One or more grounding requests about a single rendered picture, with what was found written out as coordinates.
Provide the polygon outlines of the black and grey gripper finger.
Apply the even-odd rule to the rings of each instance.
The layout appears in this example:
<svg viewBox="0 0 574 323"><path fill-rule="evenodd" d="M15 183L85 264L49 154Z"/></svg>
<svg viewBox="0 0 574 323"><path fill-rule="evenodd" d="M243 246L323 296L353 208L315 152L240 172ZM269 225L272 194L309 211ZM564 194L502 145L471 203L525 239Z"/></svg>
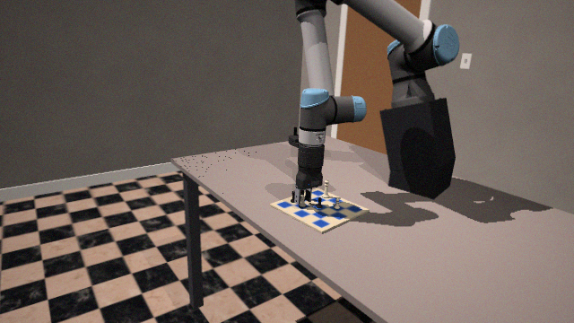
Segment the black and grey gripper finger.
<svg viewBox="0 0 574 323"><path fill-rule="evenodd" d="M307 200L308 202L311 202L311 195L312 195L312 188L306 189L305 200Z"/></svg>
<svg viewBox="0 0 574 323"><path fill-rule="evenodd" d="M302 189L296 186L296 183L294 183L295 186L295 197L294 197L294 203L296 203L297 205L300 205L300 190L306 190L306 189Z"/></svg>

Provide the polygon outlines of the blue and cream chessboard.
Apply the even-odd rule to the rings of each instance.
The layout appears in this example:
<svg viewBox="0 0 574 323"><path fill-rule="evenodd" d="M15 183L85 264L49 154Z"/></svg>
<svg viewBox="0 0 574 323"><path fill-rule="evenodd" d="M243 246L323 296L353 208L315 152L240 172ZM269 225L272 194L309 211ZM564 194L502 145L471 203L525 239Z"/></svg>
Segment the blue and cream chessboard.
<svg viewBox="0 0 574 323"><path fill-rule="evenodd" d="M292 203L292 196L274 202L270 206L320 233L329 231L370 211L330 193L328 193L329 198L323 198L324 192L319 188L312 189L311 202L305 200L305 207ZM323 207L317 208L320 197ZM339 198L340 209L334 209L337 198Z"/></svg>

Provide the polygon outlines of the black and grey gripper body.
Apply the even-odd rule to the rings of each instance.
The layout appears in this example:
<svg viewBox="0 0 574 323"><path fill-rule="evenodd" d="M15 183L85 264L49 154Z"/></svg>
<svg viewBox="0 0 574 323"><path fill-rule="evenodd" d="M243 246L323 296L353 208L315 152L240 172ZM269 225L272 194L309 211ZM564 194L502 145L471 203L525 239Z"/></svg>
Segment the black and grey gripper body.
<svg viewBox="0 0 574 323"><path fill-rule="evenodd" d="M324 163L326 130L322 132L309 132L300 130L297 135L297 127L294 134L289 135L288 143L299 148L298 150L298 173L296 186L302 189L322 186L322 166Z"/></svg>

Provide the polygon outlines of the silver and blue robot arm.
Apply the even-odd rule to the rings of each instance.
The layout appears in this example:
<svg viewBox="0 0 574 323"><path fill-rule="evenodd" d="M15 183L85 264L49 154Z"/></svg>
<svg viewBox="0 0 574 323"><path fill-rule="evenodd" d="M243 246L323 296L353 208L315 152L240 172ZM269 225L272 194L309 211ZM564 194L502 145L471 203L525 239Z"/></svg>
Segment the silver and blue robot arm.
<svg viewBox="0 0 574 323"><path fill-rule="evenodd" d="M367 112L362 97L330 97L335 94L324 21L326 0L294 1L301 25L309 88L315 88L302 92L300 129L322 132L329 125L362 121ZM393 83L392 108L435 100L425 71L444 66L457 57L459 40L453 27L421 21L395 0L330 1L347 4L396 39L387 47Z"/></svg>

